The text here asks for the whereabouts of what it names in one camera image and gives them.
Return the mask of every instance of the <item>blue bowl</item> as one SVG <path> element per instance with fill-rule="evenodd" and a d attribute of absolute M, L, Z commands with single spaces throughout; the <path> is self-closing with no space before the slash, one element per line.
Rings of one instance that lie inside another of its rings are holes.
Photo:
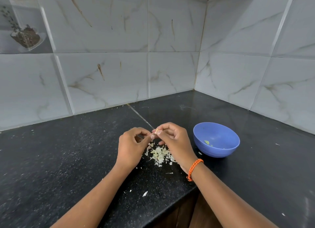
<path fill-rule="evenodd" d="M 238 135 L 233 130 L 218 123 L 196 124 L 193 132 L 194 141 L 199 150 L 214 158 L 229 156 L 240 143 Z"/>

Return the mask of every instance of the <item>white marble tile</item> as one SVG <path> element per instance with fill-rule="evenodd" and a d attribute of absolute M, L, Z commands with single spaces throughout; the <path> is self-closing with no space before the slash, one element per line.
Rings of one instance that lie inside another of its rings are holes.
<path fill-rule="evenodd" d="M 273 56 L 315 58 L 314 0 L 293 0 Z"/>
<path fill-rule="evenodd" d="M 149 52 L 149 98 L 194 88 L 199 52 Z"/>
<path fill-rule="evenodd" d="M 252 111 L 315 134 L 315 60 L 271 58 Z"/>
<path fill-rule="evenodd" d="M 147 52 L 58 53 L 74 114 L 148 98 Z"/>
<path fill-rule="evenodd" d="M 38 0 L 55 52 L 147 51 L 147 0 Z"/>
<path fill-rule="evenodd" d="M 222 40 L 218 51 L 271 56 L 289 0 L 253 0 Z"/>
<path fill-rule="evenodd" d="M 148 0 L 149 51 L 199 51 L 206 0 Z"/>
<path fill-rule="evenodd" d="M 200 51 L 216 51 L 253 0 L 209 0 Z"/>
<path fill-rule="evenodd" d="M 0 55 L 0 61 L 0 130 L 70 115 L 53 54 Z"/>
<path fill-rule="evenodd" d="M 200 52 L 195 90 L 250 109 L 269 59 Z"/>

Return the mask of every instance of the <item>garlic skin pile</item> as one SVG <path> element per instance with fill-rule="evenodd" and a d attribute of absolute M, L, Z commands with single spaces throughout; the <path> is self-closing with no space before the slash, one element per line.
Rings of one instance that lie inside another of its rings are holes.
<path fill-rule="evenodd" d="M 171 155 L 171 152 L 166 149 L 166 145 L 163 145 L 162 147 L 157 146 L 156 149 L 153 149 L 154 144 L 155 142 L 149 143 L 149 146 L 147 147 L 147 151 L 145 153 L 146 156 L 149 156 L 149 150 L 152 149 L 152 151 L 150 152 L 152 153 L 152 157 L 150 158 L 150 160 L 151 159 L 155 160 L 154 165 L 161 167 L 163 162 L 167 163 L 170 160 L 171 161 L 169 162 L 170 165 L 172 165 L 173 162 L 176 162 L 173 156 Z"/>

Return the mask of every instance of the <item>countertop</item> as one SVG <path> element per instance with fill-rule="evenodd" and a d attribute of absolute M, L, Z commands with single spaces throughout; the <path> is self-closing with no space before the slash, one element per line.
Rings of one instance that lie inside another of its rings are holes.
<path fill-rule="evenodd" d="M 131 106 L 142 118 L 124 105 L 2 131 L 1 227 L 49 227 L 111 170 L 124 131 L 169 121 L 185 127 L 197 156 L 276 225 L 315 227 L 314 135 L 197 91 Z M 230 127 L 240 146 L 224 159 L 199 155 L 192 129 L 200 122 Z M 196 190 L 178 164 L 159 168 L 143 157 L 100 227 L 145 227 Z"/>

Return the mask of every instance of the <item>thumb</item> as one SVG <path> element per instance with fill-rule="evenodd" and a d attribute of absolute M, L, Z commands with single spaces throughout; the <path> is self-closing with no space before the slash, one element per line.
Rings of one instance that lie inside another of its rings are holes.
<path fill-rule="evenodd" d="M 173 142 L 173 139 L 167 133 L 165 133 L 163 130 L 157 131 L 156 134 L 159 136 L 160 139 L 162 139 L 166 143 L 166 145 Z"/>
<path fill-rule="evenodd" d="M 148 146 L 148 143 L 150 143 L 153 140 L 153 138 L 151 138 L 151 136 L 146 136 L 141 142 L 141 146 L 143 147 L 143 150 Z"/>

